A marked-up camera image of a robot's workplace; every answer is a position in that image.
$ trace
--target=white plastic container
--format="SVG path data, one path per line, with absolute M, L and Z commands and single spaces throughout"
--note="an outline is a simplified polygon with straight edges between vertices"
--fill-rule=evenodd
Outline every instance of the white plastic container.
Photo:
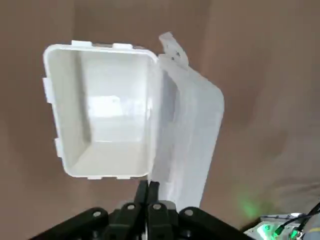
M 73 41 L 44 52 L 57 155 L 73 177 L 160 181 L 199 205 L 224 112 L 221 91 L 189 67 L 171 33 L 164 54 L 130 44 Z

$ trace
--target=green light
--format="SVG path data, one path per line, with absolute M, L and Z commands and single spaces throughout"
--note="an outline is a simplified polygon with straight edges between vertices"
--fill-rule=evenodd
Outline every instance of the green light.
M 274 232 L 272 237 L 273 237 L 272 239 L 277 239 L 279 237 L 279 235 L 276 232 Z
M 270 233 L 271 233 L 270 225 L 261 225 L 256 231 L 263 240 L 276 239 L 274 236 L 270 236 Z
M 244 214 L 248 218 L 256 218 L 259 215 L 258 206 L 250 202 L 249 200 L 241 200 L 239 202 L 240 208 L 244 211 Z
M 298 235 L 298 231 L 297 230 L 293 230 L 293 232 L 291 233 L 291 238 L 294 239 L 295 236 Z

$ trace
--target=plastic tab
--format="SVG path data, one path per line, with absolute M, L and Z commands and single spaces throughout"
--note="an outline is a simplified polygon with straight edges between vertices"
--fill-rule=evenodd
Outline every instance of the plastic tab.
M 128 180 L 128 179 L 130 179 L 130 177 L 129 176 L 117 176 L 116 179 L 118 179 L 118 180 Z
M 88 176 L 88 180 L 100 180 L 102 179 L 101 176 Z
M 49 104 L 52 104 L 54 102 L 52 82 L 51 82 L 50 78 L 47 78 L 47 77 L 42 78 L 42 81 L 43 81 L 46 102 Z
M 72 40 L 71 41 L 72 46 L 77 46 L 77 47 L 92 47 L 92 42 L 91 41 L 77 41 L 77 40 Z
M 56 155 L 58 156 L 58 158 L 62 158 L 63 154 L 62 154 L 62 145 L 61 145 L 60 139 L 58 137 L 55 138 L 54 143 L 55 143 Z
M 171 32 L 166 32 L 160 35 L 159 40 L 162 43 L 165 54 L 178 63 L 181 67 L 187 69 L 189 66 L 188 56 Z
M 114 44 L 112 44 L 112 48 L 114 48 L 114 49 L 133 49 L 134 47 L 131 44 L 127 44 L 127 43 L 114 43 Z

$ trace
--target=wire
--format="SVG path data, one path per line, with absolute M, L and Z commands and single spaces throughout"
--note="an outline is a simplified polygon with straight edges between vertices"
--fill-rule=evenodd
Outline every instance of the wire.
M 320 202 L 318 202 L 318 204 L 315 205 L 315 206 L 310 210 L 310 212 L 309 212 L 307 215 L 316 213 L 316 212 L 318 212 L 319 209 L 320 209 Z M 298 230 L 298 231 L 302 231 L 302 230 L 304 229 L 305 225 L 307 224 L 307 222 L 309 221 L 309 219 L 310 219 L 310 217 L 304 219 L 304 220 L 300 223 L 300 225 L 298 226 L 297 230 Z
M 312 216 L 317 215 L 317 214 L 319 214 L 319 213 L 320 213 L 320 211 L 317 210 L 316 212 L 313 212 L 313 213 L 308 213 L 308 214 L 306 214 L 306 215 L 301 215 L 301 216 L 297 216 L 297 217 L 295 217 L 295 218 L 292 218 L 292 219 L 286 221 L 285 223 L 283 223 L 282 225 L 280 225 L 274 232 L 275 232 L 276 235 L 279 236 L 288 224 L 291 224 L 291 223 L 293 223 L 293 222 L 295 222 L 295 221 L 297 221 L 297 220 L 299 220 L 299 219 L 306 219 L 306 220 L 308 221 Z

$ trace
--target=screw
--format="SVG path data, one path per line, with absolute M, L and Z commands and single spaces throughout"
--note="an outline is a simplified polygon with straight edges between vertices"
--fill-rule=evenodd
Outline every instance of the screw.
M 192 211 L 191 209 L 187 209 L 184 211 L 184 214 L 187 216 L 192 216 L 194 214 L 194 211 Z
M 134 208 L 135 208 L 135 205 L 133 205 L 133 204 L 129 204 L 129 205 L 127 206 L 127 208 L 128 208 L 129 210 L 132 210 L 132 209 L 134 209 Z
M 154 210 L 159 210 L 161 208 L 161 205 L 160 204 L 154 204 L 153 205 L 153 209 Z
M 93 213 L 93 216 L 96 218 L 96 217 L 99 217 L 101 215 L 101 212 L 100 211 L 95 211 Z

